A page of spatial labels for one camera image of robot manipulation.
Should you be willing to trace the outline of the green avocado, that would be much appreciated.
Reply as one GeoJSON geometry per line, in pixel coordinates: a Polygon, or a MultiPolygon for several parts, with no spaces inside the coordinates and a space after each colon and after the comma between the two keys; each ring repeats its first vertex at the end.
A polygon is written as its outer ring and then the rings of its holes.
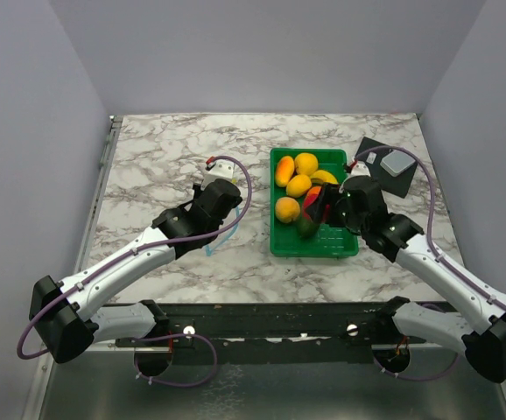
{"type": "Polygon", "coordinates": [[[314,237],[320,230],[320,224],[313,222],[309,218],[301,217],[297,220],[296,229],[302,239],[314,237]]]}

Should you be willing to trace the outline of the red apple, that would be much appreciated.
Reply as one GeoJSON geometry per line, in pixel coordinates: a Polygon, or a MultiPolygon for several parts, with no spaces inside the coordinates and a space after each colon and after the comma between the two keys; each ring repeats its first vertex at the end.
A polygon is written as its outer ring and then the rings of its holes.
{"type": "Polygon", "coordinates": [[[317,194],[309,194],[303,204],[302,215],[314,224],[327,224],[333,198],[330,185],[324,185],[317,194]]]}

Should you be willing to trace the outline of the clear zip top bag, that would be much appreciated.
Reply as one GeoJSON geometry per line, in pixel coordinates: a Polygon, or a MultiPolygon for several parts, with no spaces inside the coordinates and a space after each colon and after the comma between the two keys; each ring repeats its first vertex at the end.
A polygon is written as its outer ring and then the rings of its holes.
{"type": "MultiPolygon", "coordinates": [[[[241,214],[240,206],[235,207],[229,214],[228,218],[222,223],[222,227],[225,228],[231,224],[241,214]]],[[[222,234],[218,234],[216,237],[211,239],[211,242],[204,246],[206,256],[213,256],[216,251],[221,248],[236,232],[238,225],[233,226],[231,229],[224,231],[222,234]]]]}

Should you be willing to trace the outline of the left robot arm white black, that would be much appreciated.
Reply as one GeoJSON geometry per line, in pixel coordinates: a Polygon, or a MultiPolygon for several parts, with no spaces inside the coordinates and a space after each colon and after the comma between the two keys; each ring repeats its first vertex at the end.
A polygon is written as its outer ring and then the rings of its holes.
{"type": "Polygon", "coordinates": [[[154,304],[107,303],[152,270],[208,245],[242,202],[239,189],[225,179],[194,190],[192,200],[163,211],[101,262],[60,281],[44,276],[34,284],[29,320],[55,362],[69,362],[99,341],[139,338],[153,346],[164,339],[166,324],[154,304]]]}

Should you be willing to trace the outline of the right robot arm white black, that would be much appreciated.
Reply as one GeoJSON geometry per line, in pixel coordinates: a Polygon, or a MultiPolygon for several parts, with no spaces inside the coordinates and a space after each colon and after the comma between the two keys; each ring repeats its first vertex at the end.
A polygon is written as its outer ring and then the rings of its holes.
{"type": "Polygon", "coordinates": [[[370,249],[410,271],[455,309],[441,313],[399,298],[375,321],[381,340],[418,337],[463,355],[491,382],[506,380],[506,294],[443,253],[409,217],[390,212],[377,181],[354,176],[342,185],[325,184],[307,213],[314,221],[360,236],[370,249]]]}

